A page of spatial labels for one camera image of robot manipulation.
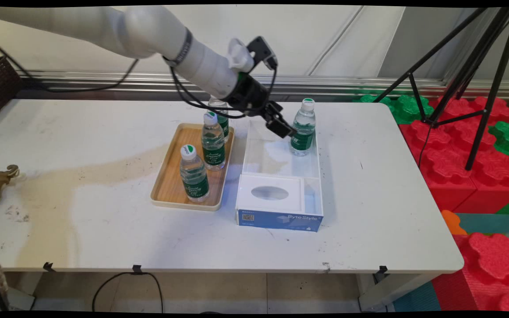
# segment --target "table leg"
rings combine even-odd
[[[374,286],[361,290],[359,304],[362,311],[376,311],[408,292],[431,281],[440,274],[390,274]]]

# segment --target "orange foam block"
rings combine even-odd
[[[453,234],[453,235],[467,235],[467,231],[463,230],[459,226],[461,219],[459,219],[458,215],[456,215],[455,213],[453,213],[449,210],[441,211],[441,215],[443,216],[443,219],[445,220],[447,227],[451,231],[451,234]]]

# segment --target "robotic arm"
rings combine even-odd
[[[233,38],[223,57],[198,42],[162,6],[135,6],[126,12],[110,7],[0,7],[0,20],[85,40],[130,58],[160,53],[183,78],[247,116],[260,115],[280,137],[296,132],[281,116],[282,107],[269,100],[269,91],[249,75],[261,61],[271,70],[277,68],[277,59],[262,37],[247,46]]]

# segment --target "tripod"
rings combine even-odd
[[[433,54],[435,54],[438,50],[443,48],[447,42],[449,42],[452,38],[454,38],[459,32],[461,32],[466,26],[468,26],[473,20],[475,20],[480,14],[482,14],[487,8],[478,8],[473,12],[468,18],[466,18],[461,24],[459,24],[450,34],[448,34],[441,42],[436,44],[425,56],[423,56],[417,63],[415,63],[409,70],[406,71],[400,78],[398,78],[390,87],[388,87],[382,94],[380,94],[374,102],[380,102],[381,99],[386,97],[394,88],[396,88],[400,83],[402,83],[406,78],[410,79],[410,84],[412,86],[412,91],[414,91],[414,97],[416,98],[416,103],[418,103],[421,121],[430,125],[432,128],[437,128],[440,125],[445,125],[447,123],[452,123],[454,121],[460,121],[462,119],[467,119],[471,117],[475,117],[478,115],[482,115],[479,128],[476,131],[475,140],[473,142],[471,152],[469,153],[469,157],[467,159],[467,164],[465,166],[466,170],[472,169],[472,165],[475,161],[476,153],[479,150],[480,141],[482,140],[482,136],[484,133],[484,129],[488,123],[488,118],[492,111],[492,106],[494,104],[494,100],[496,98],[496,94],[498,92],[498,88],[500,87],[500,82],[505,72],[505,67],[508,64],[509,60],[509,35],[508,40],[505,43],[504,50],[502,52],[500,62],[498,63],[498,68],[496,70],[496,74],[494,75],[494,80],[492,82],[492,86],[490,88],[490,92],[488,94],[488,100],[483,110],[475,111],[471,114],[462,115],[459,117],[447,119],[446,121],[437,121],[439,116],[445,109],[445,106],[449,102],[451,98],[460,99],[463,96],[465,89],[468,87],[472,78],[474,77],[476,71],[478,70],[480,64],[484,60],[486,54],[492,47],[495,40],[501,34],[501,32],[505,29],[505,27],[509,24],[509,7],[502,7],[496,13],[496,16],[493,18],[492,22],[489,24],[488,28],[482,35],[482,38],[479,40],[455,78],[450,82],[449,86],[446,89],[443,97],[440,102],[436,106],[433,111],[433,114],[430,117],[425,116],[424,108],[422,106],[422,102],[420,101],[420,93],[418,92],[418,87],[416,86],[416,81],[414,80],[414,71],[416,71],[422,64],[424,64]]]

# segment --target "red foam block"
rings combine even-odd
[[[463,269],[432,280],[441,310],[509,311],[509,238],[453,235]]]
[[[488,98],[486,97],[477,97],[474,101],[471,101],[470,107],[473,111],[483,110],[486,107],[487,100]],[[506,105],[505,100],[496,98],[488,118],[488,125],[496,125],[499,121],[509,123],[509,107]]]
[[[476,191],[471,172],[459,164],[460,158],[449,148],[424,151],[422,175],[440,210],[454,210]]]
[[[466,163],[467,157],[465,153],[461,164]],[[494,214],[509,203],[509,155],[493,148],[480,152],[472,171],[476,191],[453,212]]]
[[[416,163],[420,159],[420,152],[425,144],[425,139],[428,134],[429,125],[421,121],[413,121],[410,125],[398,125],[404,139],[408,144],[408,148],[412,152]],[[443,150],[449,147],[451,136],[448,135],[442,128],[431,129],[429,133],[428,143],[425,149],[438,149]]]
[[[443,98],[443,96],[440,96],[439,98],[437,98],[437,100],[432,99],[429,102],[429,106],[435,109],[437,105],[439,105],[441,98]],[[447,102],[447,105],[445,106],[443,113],[441,113],[441,116],[439,117],[438,121],[446,121],[447,119],[459,117],[470,113],[473,113],[473,110],[469,106],[469,102],[466,99],[451,98],[451,100]]]
[[[414,121],[399,125],[412,156],[419,161],[429,126]],[[422,158],[422,175],[440,210],[453,211],[476,191],[471,172],[461,167],[460,155],[450,147],[451,137],[442,128],[432,129]]]
[[[473,117],[443,125],[446,133],[451,135],[451,144],[458,151],[471,152],[472,145],[475,142],[476,131],[479,129],[480,117]],[[479,145],[479,151],[488,151],[494,147],[496,136],[488,133],[488,126],[485,127],[482,139]]]

